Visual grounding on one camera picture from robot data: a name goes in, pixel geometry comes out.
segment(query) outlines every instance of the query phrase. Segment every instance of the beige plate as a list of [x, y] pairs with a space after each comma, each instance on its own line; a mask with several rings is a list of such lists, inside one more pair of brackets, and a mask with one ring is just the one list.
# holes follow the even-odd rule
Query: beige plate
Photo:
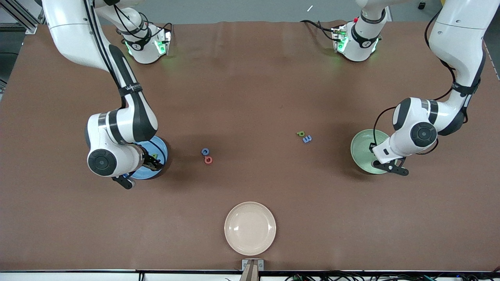
[[225, 218], [224, 233], [236, 252], [255, 256], [273, 243], [276, 221], [266, 206], [257, 202], [244, 202], [232, 208]]

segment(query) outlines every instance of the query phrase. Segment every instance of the brown table cover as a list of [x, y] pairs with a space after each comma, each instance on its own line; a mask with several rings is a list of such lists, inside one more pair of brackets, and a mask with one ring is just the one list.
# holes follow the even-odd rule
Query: brown table cover
[[[90, 115], [119, 107], [116, 86], [65, 59], [40, 26], [0, 103], [0, 269], [239, 268], [224, 221], [256, 201], [277, 223], [258, 256], [267, 270], [492, 270], [500, 83], [489, 60], [469, 123], [409, 157], [409, 176], [366, 174], [351, 158], [351, 139], [382, 110], [450, 87], [424, 28], [389, 22], [373, 56], [354, 63], [304, 23], [175, 26], [169, 57], [127, 56], [170, 167], [125, 190], [88, 169], [83, 135]], [[114, 30], [104, 27], [125, 52]], [[391, 115], [378, 126], [388, 134]]]

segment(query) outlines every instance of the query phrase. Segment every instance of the blue plate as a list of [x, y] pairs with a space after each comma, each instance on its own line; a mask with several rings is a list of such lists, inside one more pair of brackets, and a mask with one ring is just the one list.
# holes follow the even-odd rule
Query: blue plate
[[[167, 162], [167, 159], [169, 158], [169, 154], [167, 151], [167, 145], [165, 144], [165, 142], [161, 138], [159, 138], [157, 136], [153, 136], [153, 138], [151, 139], [151, 142], [141, 141], [141, 142], [137, 142], [137, 144], [141, 145], [143, 148], [145, 148], [149, 155], [151, 155], [153, 157], [156, 156], [155, 158], [158, 159], [160, 161], [160, 163], [165, 164]], [[158, 150], [158, 148], [163, 150], [165, 157], [163, 156], [162, 152], [160, 150]], [[133, 173], [131, 178], [136, 179], [136, 180], [147, 180], [147, 179], [150, 179], [150, 178], [156, 176], [160, 171], [159, 170], [152, 171], [146, 167], [140, 167], [139, 169], [137, 169], [135, 171], [135, 173]]]

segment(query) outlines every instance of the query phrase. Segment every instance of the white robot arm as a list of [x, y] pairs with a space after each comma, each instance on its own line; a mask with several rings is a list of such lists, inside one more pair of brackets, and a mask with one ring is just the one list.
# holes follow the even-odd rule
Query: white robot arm
[[[122, 51], [109, 43], [101, 29], [96, 16], [98, 9], [101, 9], [99, 13], [102, 16], [110, 20], [114, 18], [113, 14], [118, 15], [117, 7], [114, 7], [113, 14], [110, 13], [110, 6], [106, 3], [111, 1], [112, 5], [122, 5], [122, 8], [123, 5], [137, 3], [129, 0], [44, 0], [42, 4], [50, 34], [59, 52], [74, 63], [109, 72], [116, 83], [121, 107], [94, 114], [88, 119], [85, 130], [90, 148], [87, 163], [95, 174], [111, 177], [130, 189], [134, 181], [124, 174], [133, 173], [141, 166], [157, 171], [164, 163], [151, 157], [142, 146], [134, 144], [150, 140], [158, 130], [158, 122]], [[163, 44], [165, 37], [157, 32], [155, 37], [148, 38], [158, 28], [139, 20], [140, 15], [132, 12], [133, 9], [124, 10], [129, 13], [123, 12], [127, 15], [126, 25], [138, 26], [133, 33], [139, 38], [125, 38], [129, 42], [138, 42], [140, 46], [134, 49], [134, 58], [140, 63], [154, 62], [165, 53], [157, 48], [157, 42]], [[122, 32], [132, 31], [121, 24], [118, 28]]]
[[500, 0], [447, 0], [432, 28], [429, 46], [442, 61], [456, 69], [447, 101], [409, 97], [394, 110], [395, 133], [371, 149], [378, 161], [373, 166], [400, 175], [408, 170], [396, 160], [430, 148], [438, 137], [459, 130], [467, 107], [481, 81], [485, 64], [483, 36]]
[[386, 7], [408, 0], [356, 0], [361, 14], [340, 26], [333, 35], [335, 50], [353, 62], [362, 62], [375, 51], [380, 31], [387, 22]]

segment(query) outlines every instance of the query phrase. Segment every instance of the green bowl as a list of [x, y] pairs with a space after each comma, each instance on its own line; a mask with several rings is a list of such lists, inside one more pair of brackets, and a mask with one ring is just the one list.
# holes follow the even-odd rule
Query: green bowl
[[[389, 136], [383, 131], [375, 130], [376, 141], [381, 144]], [[370, 144], [374, 142], [374, 130], [366, 129], [357, 133], [350, 143], [350, 155], [356, 164], [370, 174], [380, 175], [387, 173], [384, 170], [372, 166], [373, 161], [377, 160], [370, 151]]]

